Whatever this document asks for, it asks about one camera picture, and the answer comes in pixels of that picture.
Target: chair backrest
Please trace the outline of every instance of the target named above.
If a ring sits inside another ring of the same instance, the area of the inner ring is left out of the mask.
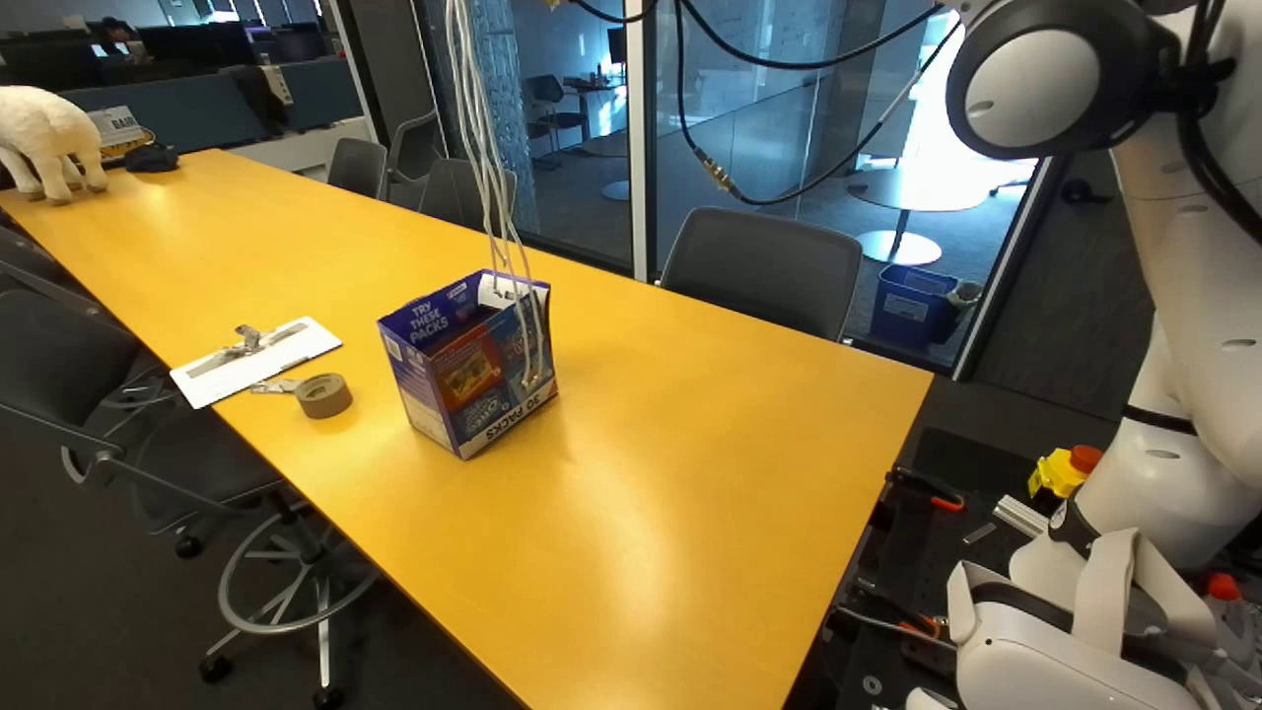
[[[859,265],[864,249],[851,237],[694,210],[679,231],[664,287],[839,340]]]
[[[40,279],[67,285],[67,267],[57,265],[30,237],[0,227],[0,294],[19,285],[7,267],[34,274]]]
[[[525,81],[527,94],[538,103],[559,103],[563,100],[563,83],[558,76],[531,76]]]
[[[0,294],[0,331],[0,409],[51,432],[83,428],[137,353],[109,319],[29,287]]]
[[[418,183],[429,165],[446,157],[438,115],[418,115],[392,135],[392,170]]]
[[[381,196],[388,195],[388,150],[363,139],[339,139],[329,164],[329,187]]]
[[[423,195],[423,214],[438,223],[454,223],[464,231],[481,233],[481,195],[477,195],[477,174],[469,157],[438,157],[427,195]]]

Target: desk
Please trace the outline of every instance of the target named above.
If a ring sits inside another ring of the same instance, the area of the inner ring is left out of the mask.
[[[563,86],[571,86],[581,94],[581,115],[584,115],[584,144],[590,144],[590,108],[589,94],[615,94],[621,83],[610,81],[589,81],[589,76],[568,76]]]
[[[851,179],[847,195],[870,204],[901,210],[894,231],[859,233],[864,257],[886,265],[934,265],[944,257],[937,241],[909,233],[910,214],[951,214],[986,200],[986,189],[953,187],[948,174],[926,170],[867,170]]]
[[[233,154],[0,195],[158,358],[314,316],[355,406],[218,415],[527,708],[780,708],[930,374],[559,257],[559,395],[456,461],[408,428],[376,319],[485,241]]]

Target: cardboard box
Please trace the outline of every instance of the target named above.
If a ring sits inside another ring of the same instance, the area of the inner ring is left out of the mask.
[[[542,409],[558,395],[547,300],[542,279],[473,274],[381,316],[410,428],[473,458]]]

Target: cable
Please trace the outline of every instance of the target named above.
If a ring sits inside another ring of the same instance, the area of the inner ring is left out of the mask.
[[[843,57],[789,62],[789,58],[765,58],[765,57],[751,57],[751,51],[732,49],[725,36],[714,31],[714,26],[697,12],[694,0],[679,0],[679,5],[681,5],[686,16],[709,36],[709,44],[718,44],[718,49],[730,51],[732,58],[744,58],[744,62],[757,62],[757,69],[773,69],[773,73],[826,73],[826,69],[851,62],[851,58],[880,51],[884,44],[909,36],[910,27],[920,27],[922,20],[930,20],[930,16],[944,12],[944,10],[926,10],[926,12],[910,16],[909,26],[890,27],[886,36],[867,40],[867,44],[843,51]]]
[[[880,628],[880,633],[890,633],[890,637],[909,637],[909,640],[920,640],[920,645],[930,645],[930,646],[944,646],[944,653],[953,654],[953,645],[944,645],[937,637],[922,637],[922,633],[915,633],[915,628],[901,628],[901,625],[890,625],[890,621],[876,621],[876,616],[864,616],[864,612],[843,609],[843,604],[836,604],[836,612],[839,612],[843,621],[864,625],[864,628]]]
[[[450,81],[454,81],[454,103],[456,103],[456,135],[462,150],[473,165],[477,196],[481,196],[481,231],[491,241],[491,267],[506,274],[506,279],[492,279],[492,287],[513,306],[518,324],[522,324],[522,366],[525,366],[525,388],[538,388],[547,374],[547,336],[543,336],[543,307],[531,287],[527,274],[527,254],[513,223],[513,189],[509,189],[509,170],[501,164],[498,148],[498,123],[491,120],[485,103],[485,83],[477,69],[477,49],[473,49],[473,20],[469,20],[469,0],[446,0],[446,58],[450,58]]]
[[[660,0],[647,0],[647,10],[639,12],[639,16],[615,16],[615,12],[604,12],[604,10],[596,10],[596,5],[589,5],[589,0],[571,0],[581,12],[589,12],[589,16],[601,16],[601,20],[606,20],[606,26],[639,26],[639,20],[647,20],[647,16],[655,16],[655,10],[660,10]]]
[[[1227,81],[1229,62],[1210,62],[1210,40],[1224,16],[1224,0],[1200,0],[1186,31],[1186,58],[1185,73],[1190,83],[1220,83]],[[1220,200],[1220,210],[1262,246],[1262,214],[1237,195],[1237,187],[1220,165],[1216,150],[1200,120],[1210,111],[1216,90],[1202,103],[1181,108],[1181,148],[1186,157],[1190,179]]]
[[[686,123],[686,103],[681,103],[681,81],[686,81],[686,49],[681,49],[681,20],[676,26],[676,111],[679,111],[679,135],[681,144],[690,148],[690,154],[706,165],[709,183],[718,189],[725,189],[730,196],[736,196],[742,204],[786,204],[786,200],[797,200],[814,189],[820,189],[827,179],[843,174],[856,154],[886,127],[886,120],[902,108],[902,100],[910,94],[910,86],[934,69],[934,58],[944,57],[944,49],[951,44],[951,36],[960,31],[962,26],[951,26],[951,31],[937,40],[937,49],[910,73],[910,81],[901,86],[901,94],[880,111],[880,120],[867,127],[867,135],[859,135],[859,144],[839,154],[827,170],[820,170],[814,183],[789,189],[789,195],[778,195],[778,196],[751,196],[730,174],[721,164],[714,164],[690,123]]]

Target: yellow table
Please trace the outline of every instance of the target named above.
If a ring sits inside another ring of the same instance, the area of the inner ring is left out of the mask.
[[[485,241],[233,154],[0,196],[158,358],[314,316],[355,406],[218,415],[527,708],[780,708],[926,374],[538,254],[559,395],[477,461],[408,428],[376,319]]]

